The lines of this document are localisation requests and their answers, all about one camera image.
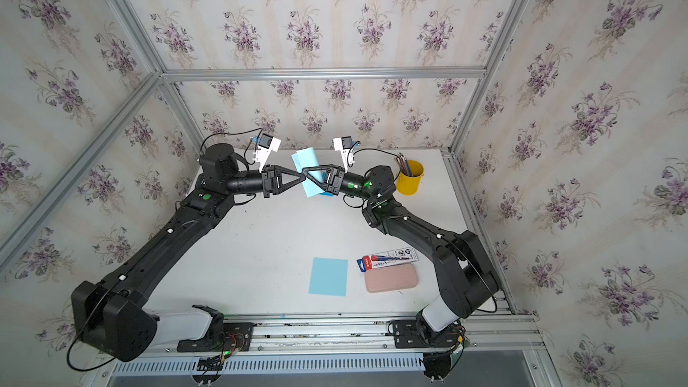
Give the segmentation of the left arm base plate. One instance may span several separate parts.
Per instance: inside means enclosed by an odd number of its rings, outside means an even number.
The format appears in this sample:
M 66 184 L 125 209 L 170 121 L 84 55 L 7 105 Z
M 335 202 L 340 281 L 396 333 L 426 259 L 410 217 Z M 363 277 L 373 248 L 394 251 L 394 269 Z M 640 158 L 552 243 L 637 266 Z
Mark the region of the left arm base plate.
M 211 326 L 206 335 L 199 340 L 181 340 L 177 344 L 179 353 L 249 351 L 254 333 L 254 324 L 250 322 L 225 322 Z

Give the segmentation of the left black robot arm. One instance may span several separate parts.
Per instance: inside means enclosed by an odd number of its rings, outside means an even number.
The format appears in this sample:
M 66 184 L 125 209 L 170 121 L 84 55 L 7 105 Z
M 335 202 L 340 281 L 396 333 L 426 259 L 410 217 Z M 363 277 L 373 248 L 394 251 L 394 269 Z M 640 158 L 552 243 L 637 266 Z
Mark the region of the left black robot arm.
M 226 339 L 219 311 L 196 305 L 185 315 L 154 315 L 144 307 L 182 256 L 222 222 L 235 206 L 236 195 L 279 195 L 306 178 L 281 166 L 251 170 L 227 143 L 206 149 L 199 164 L 195 188 L 164 227 L 101 281 L 84 281 L 73 291 L 77 340 L 122 362 L 168 342 L 191 343 L 198 350 L 223 349 Z

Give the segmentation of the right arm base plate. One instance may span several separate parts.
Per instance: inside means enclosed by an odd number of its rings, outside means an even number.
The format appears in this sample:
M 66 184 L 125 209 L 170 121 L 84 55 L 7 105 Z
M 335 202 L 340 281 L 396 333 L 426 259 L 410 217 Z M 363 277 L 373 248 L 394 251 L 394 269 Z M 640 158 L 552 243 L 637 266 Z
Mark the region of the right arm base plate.
M 396 349 L 451 349 L 462 342 L 465 328 L 459 322 L 434 331 L 422 319 L 398 319 L 387 324 Z

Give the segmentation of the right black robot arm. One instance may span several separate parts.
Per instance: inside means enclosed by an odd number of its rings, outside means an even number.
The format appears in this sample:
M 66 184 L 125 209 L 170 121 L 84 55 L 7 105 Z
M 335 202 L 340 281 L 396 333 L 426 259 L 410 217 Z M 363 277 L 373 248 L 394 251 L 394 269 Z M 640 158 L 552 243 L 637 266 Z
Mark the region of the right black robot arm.
M 327 193 L 361 199 L 371 228 L 399 238 L 433 263 L 439 297 L 416 316 L 417 332 L 425 341 L 468 318 L 502 289 L 479 237 L 468 230 L 459 234 L 441 229 L 411 213 L 394 197 L 397 187 L 390 167 L 376 166 L 363 176 L 335 165 L 303 168 L 302 173 Z

